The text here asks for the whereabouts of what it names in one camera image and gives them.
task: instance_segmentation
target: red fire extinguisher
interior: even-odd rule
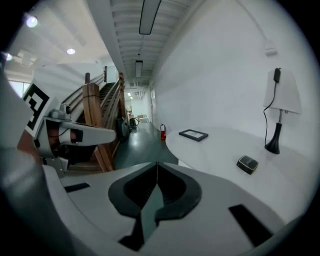
[[[166,127],[164,124],[160,125],[160,131],[161,131],[161,140],[165,141],[166,140]]]

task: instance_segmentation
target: white lamp shade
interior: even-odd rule
[[[301,115],[301,100],[294,74],[285,69],[281,69],[280,71],[280,81],[276,84],[276,89],[274,81],[275,70],[273,69],[268,73],[263,106],[265,108],[269,106],[275,92],[274,101],[270,106],[271,109],[284,110]]]

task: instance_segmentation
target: green floor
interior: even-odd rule
[[[121,143],[115,154],[115,168],[122,169],[146,162],[178,164],[178,159],[169,151],[166,142],[160,139],[160,131],[152,123],[140,123]]]

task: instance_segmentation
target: black lamp base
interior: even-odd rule
[[[269,141],[267,145],[264,146],[266,150],[277,155],[280,154],[279,136],[280,136],[281,127],[282,127],[282,124],[277,122],[275,126],[273,138]]]

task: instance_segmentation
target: white table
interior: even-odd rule
[[[264,148],[264,139],[224,127],[196,127],[209,134],[197,142],[176,130],[166,138],[168,149],[190,168],[227,179],[272,208],[285,224],[308,208],[320,180],[320,167],[280,145],[280,154]],[[252,175],[236,166],[247,155],[259,165]]]

